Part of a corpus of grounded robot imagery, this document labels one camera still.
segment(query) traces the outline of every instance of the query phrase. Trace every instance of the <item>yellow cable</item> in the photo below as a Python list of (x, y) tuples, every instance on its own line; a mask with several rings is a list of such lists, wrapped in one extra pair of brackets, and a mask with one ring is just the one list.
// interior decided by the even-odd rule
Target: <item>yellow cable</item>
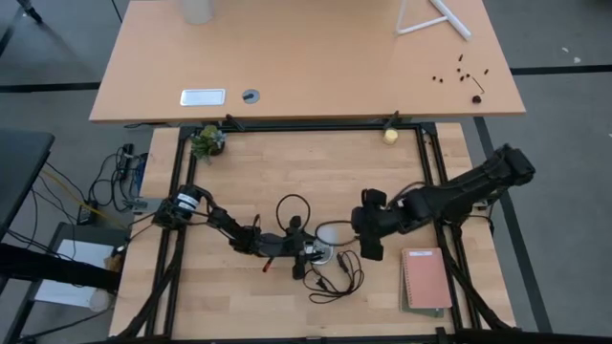
[(108, 221), (111, 221), (113, 223), (115, 223), (116, 225), (120, 226), (121, 228), (125, 228), (127, 229), (124, 225), (121, 224), (121, 222), (117, 219), (115, 219), (114, 217), (107, 215), (97, 209), (93, 209), (91, 206), (85, 204), (84, 202), (82, 202), (81, 200), (78, 199), (77, 196), (75, 196), (72, 191), (70, 191), (70, 189), (68, 188), (68, 186), (66, 186), (66, 184), (64, 184), (61, 180), (59, 180), (56, 176), (52, 175), (51, 173), (42, 170), (42, 173), (46, 174), (47, 177), (51, 178), (56, 184), (58, 184), (59, 186), (61, 186), (61, 188), (64, 189), (64, 191), (66, 191), (68, 193), (68, 195), (70, 195), (70, 197), (77, 202), (78, 204), (80, 204), (80, 206), (89, 209), (91, 212), (94, 212), (96, 214), (98, 214), (99, 216), (107, 219)]

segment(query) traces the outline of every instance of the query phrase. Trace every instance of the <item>wooden desk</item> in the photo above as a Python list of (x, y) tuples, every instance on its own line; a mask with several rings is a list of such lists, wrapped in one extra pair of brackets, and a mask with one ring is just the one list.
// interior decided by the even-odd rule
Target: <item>wooden desk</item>
[[(471, 42), (449, 23), (396, 38), (400, 0), (219, 0), (199, 26), (176, 1), (132, 1), (90, 120), (524, 114), (482, 1), (445, 2)], [(439, 16), (427, 0), (410, 0), (405, 24)], [(478, 105), (474, 77), (486, 91)], [(206, 88), (226, 89), (225, 105), (179, 104), (183, 89)], [(260, 92), (257, 103), (243, 101), (248, 89)]]
[[(463, 132), (459, 124), (437, 126), (448, 175), (453, 178), (471, 168)], [(155, 131), (143, 196), (167, 195), (178, 132)], [(183, 181), (188, 152), (186, 147)], [(280, 233), (274, 208), (288, 193), (298, 193), (310, 202), (307, 230), (312, 231), (323, 221), (349, 219), (352, 208), (360, 204), (363, 188), (395, 194), (406, 184), (423, 180), (422, 171), (414, 131), (402, 131), (393, 146), (385, 145), (381, 133), (372, 131), (240, 133), (228, 135), (226, 152), (215, 157), (212, 166), (198, 164), (195, 183), (208, 189), (239, 223), (248, 224), (260, 213), (263, 231)], [(281, 219), (288, 221), (294, 214), (304, 214), (303, 204), (282, 206)], [(134, 232), (147, 225), (147, 221), (138, 224)], [(513, 324), (486, 221), (470, 219), (463, 229), (473, 284), (497, 314)], [(340, 239), (352, 233), (348, 226), (342, 230)], [(151, 227), (130, 244), (111, 334), (125, 328), (151, 290), (160, 235), (159, 228)], [(334, 303), (315, 305), (308, 301), (309, 291), (302, 282), (291, 278), (293, 259), (276, 259), (263, 273), (266, 259), (234, 252), (227, 239), (209, 227), (190, 227), (173, 338), (432, 334), (439, 326), (451, 332), (448, 312), (441, 319), (399, 312), (400, 250), (436, 247), (433, 227), (389, 236), (382, 244), (382, 262), (361, 260), (365, 272), (361, 289)], [(358, 244), (351, 248), (359, 251)], [(345, 282), (336, 263), (322, 270), (339, 284)], [(469, 325), (465, 298), (458, 293), (464, 324)], [(161, 314), (165, 302), (161, 301)]]

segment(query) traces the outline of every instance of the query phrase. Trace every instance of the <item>wooden table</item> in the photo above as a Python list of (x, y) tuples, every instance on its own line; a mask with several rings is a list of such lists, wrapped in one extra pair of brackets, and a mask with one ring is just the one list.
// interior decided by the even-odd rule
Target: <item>wooden table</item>
[[(482, 1), (445, 2), (471, 42), (448, 22), (395, 37), (400, 0), (219, 0), (205, 25), (187, 24), (177, 1), (132, 1), (90, 120), (524, 114)], [(439, 16), (410, 0), (404, 21)], [(206, 88), (225, 89), (225, 104), (179, 104), (184, 89)], [(248, 89), (261, 99), (246, 104)]]
[[(471, 169), (461, 126), (440, 123), (437, 129), (448, 176), (453, 178)], [(178, 129), (155, 131), (142, 186), (144, 197), (167, 196), (178, 133)], [(351, 209), (361, 203), (360, 193), (365, 187), (395, 194), (408, 183), (422, 181), (414, 136), (414, 131), (401, 131), (399, 141), (388, 146), (382, 142), (381, 133), (374, 131), (228, 134), (226, 151), (213, 158), (211, 166), (198, 164), (195, 183), (209, 190), (240, 224), (249, 224), (255, 214), (261, 214), (264, 232), (280, 233), (274, 217), (276, 203), (286, 194), (298, 193), (312, 207), (307, 227), (312, 232), (323, 221), (349, 219)], [(186, 147), (183, 181), (188, 152)], [(288, 221), (294, 214), (305, 215), (304, 205), (287, 202), (282, 206), (281, 219)], [(147, 222), (135, 226), (134, 232)], [(471, 218), (463, 230), (473, 284), (501, 319), (513, 324), (487, 222)], [(343, 239), (352, 230), (342, 227), (341, 233), (339, 238)], [(111, 334), (125, 328), (151, 290), (160, 236), (161, 230), (153, 226), (130, 244)], [(302, 282), (291, 278), (292, 258), (276, 259), (263, 273), (266, 259), (238, 254), (219, 232), (192, 226), (187, 232), (172, 336), (220, 339), (432, 334), (440, 326), (452, 332), (448, 312), (441, 319), (399, 312), (400, 250), (437, 247), (433, 227), (392, 235), (382, 244), (382, 262), (361, 260), (365, 282), (355, 294), (328, 305), (315, 305), (308, 301), (309, 292)], [(350, 248), (359, 252), (359, 244)], [(339, 284), (345, 283), (336, 263), (322, 270)], [(469, 325), (464, 295), (461, 291), (458, 294), (464, 324)], [(161, 314), (165, 301), (161, 301)], [(159, 319), (158, 333), (163, 323)]]

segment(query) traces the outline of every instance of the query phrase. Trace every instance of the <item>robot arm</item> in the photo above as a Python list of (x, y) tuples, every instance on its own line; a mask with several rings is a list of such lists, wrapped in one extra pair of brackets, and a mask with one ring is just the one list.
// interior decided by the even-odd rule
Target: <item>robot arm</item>
[(361, 256), (382, 260), (381, 238), (406, 234), (434, 220), (462, 224), (474, 203), (497, 199), (510, 186), (528, 183), (536, 170), (518, 149), (506, 144), (482, 165), (439, 186), (427, 185), (398, 194), (389, 203), (376, 189), (361, 192), (351, 225), (359, 235)]
[[(207, 203), (206, 214), (196, 211), (202, 199)], [(178, 229), (189, 225), (193, 214), (205, 216), (206, 225), (223, 233), (236, 252), (270, 258), (264, 271), (276, 257), (294, 257), (293, 277), (301, 279), (306, 273), (306, 263), (319, 259), (322, 254), (314, 245), (315, 237), (302, 228), (299, 216), (291, 219), (289, 228), (285, 229), (285, 237), (273, 233), (262, 234), (258, 226), (259, 215), (251, 226), (240, 226), (227, 210), (214, 201), (210, 192), (193, 184), (182, 185), (176, 195), (164, 200), (155, 212), (152, 223)]]

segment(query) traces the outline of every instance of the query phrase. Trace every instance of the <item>white tripod stand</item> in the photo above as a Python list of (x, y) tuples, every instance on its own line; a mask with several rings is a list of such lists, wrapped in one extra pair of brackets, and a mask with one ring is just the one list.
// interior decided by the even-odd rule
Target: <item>white tripod stand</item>
[(419, 29), (423, 29), (423, 28), (432, 26), (434, 24), (448, 21), (450, 25), (452, 25), (455, 28), (455, 30), (458, 31), (466, 40), (469, 41), (471, 39), (470, 30), (468, 30), (468, 28), (465, 25), (463, 25), (463, 23), (459, 20), (459, 18), (457, 18), (450, 11), (450, 9), (447, 7), (447, 5), (445, 5), (442, 2), (442, 0), (429, 0), (429, 2), (431, 2), (431, 4), (435, 6), (436, 9), (438, 9), (438, 11), (444, 16), (430, 20), (422, 24), (418, 24), (418, 25), (411, 26), (409, 28), (402, 29), (400, 26), (402, 25), (402, 21), (404, 21), (404, 13), (405, 13), (405, 9), (408, 4), (408, 0), (402, 0), (402, 7), (400, 8), (400, 15), (398, 16), (398, 23), (395, 26), (395, 33), (397, 35), (400, 35), (400, 34), (415, 32)]

